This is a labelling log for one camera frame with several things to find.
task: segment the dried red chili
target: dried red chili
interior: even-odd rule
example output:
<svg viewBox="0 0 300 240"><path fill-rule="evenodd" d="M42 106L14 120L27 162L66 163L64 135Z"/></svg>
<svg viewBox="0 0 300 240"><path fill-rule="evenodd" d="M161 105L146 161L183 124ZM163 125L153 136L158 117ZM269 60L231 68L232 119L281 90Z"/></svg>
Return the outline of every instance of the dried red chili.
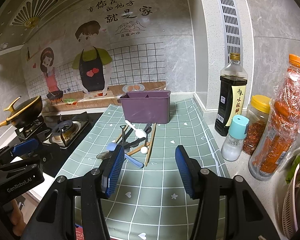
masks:
<svg viewBox="0 0 300 240"><path fill-rule="evenodd" d="M242 150L252 155L254 150L257 148L258 143L262 137L263 131L266 128L266 123L259 120L253 124L249 125L249 130L247 132L247 136L243 141Z"/></svg>

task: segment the green shirt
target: green shirt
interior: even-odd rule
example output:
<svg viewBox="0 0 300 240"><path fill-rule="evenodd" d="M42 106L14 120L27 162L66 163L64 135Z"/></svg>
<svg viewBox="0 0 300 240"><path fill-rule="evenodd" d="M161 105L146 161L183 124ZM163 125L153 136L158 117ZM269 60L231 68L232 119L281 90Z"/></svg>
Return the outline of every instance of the green shirt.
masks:
<svg viewBox="0 0 300 240"><path fill-rule="evenodd" d="M110 57L109 53L105 49L97 48L97 50L98 50L98 53L99 53L99 56L101 58L103 66L109 64L110 62L112 62L112 58ZM73 64L72 64L73 69L79 69L80 57L81 57L81 53L79 53L75 57L75 59L73 61ZM88 50L88 51L83 51L83 54L82 54L83 61L90 61L90 60L94 60L96 58L97 58L97 52L96 52L95 49L91 49L91 50Z"/></svg>

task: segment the white ball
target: white ball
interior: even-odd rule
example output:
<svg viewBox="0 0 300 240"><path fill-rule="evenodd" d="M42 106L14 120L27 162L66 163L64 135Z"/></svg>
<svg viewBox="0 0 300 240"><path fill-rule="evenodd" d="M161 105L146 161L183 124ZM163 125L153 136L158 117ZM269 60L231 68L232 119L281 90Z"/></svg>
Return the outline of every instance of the white ball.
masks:
<svg viewBox="0 0 300 240"><path fill-rule="evenodd" d="M148 153L148 147L146 146L143 146L141 149L140 149L141 153L143 154L147 154Z"/></svg>

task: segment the pan lid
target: pan lid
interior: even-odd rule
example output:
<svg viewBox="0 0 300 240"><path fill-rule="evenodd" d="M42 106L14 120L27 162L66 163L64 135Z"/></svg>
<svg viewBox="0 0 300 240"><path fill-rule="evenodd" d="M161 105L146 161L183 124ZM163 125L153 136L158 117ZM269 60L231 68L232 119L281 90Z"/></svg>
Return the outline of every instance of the pan lid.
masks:
<svg viewBox="0 0 300 240"><path fill-rule="evenodd" d="M20 105L18 105L16 108L13 108L13 105L15 102L17 102L21 97L18 97L15 99L7 108L4 109L4 111L10 111L11 114L7 118L7 121L12 120L13 118L17 117L17 115L21 114L24 110L41 100L41 96L36 96L34 98L30 98L27 101L24 101Z"/></svg>

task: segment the soy sauce bottle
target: soy sauce bottle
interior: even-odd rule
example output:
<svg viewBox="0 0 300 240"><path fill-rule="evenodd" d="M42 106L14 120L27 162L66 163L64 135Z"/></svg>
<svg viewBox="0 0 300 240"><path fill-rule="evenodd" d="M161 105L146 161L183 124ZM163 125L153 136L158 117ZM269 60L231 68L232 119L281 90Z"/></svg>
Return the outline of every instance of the soy sauce bottle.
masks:
<svg viewBox="0 0 300 240"><path fill-rule="evenodd" d="M226 136L232 118L241 114L248 75L240 63L240 54L230 53L229 63L220 71L220 97L214 128Z"/></svg>

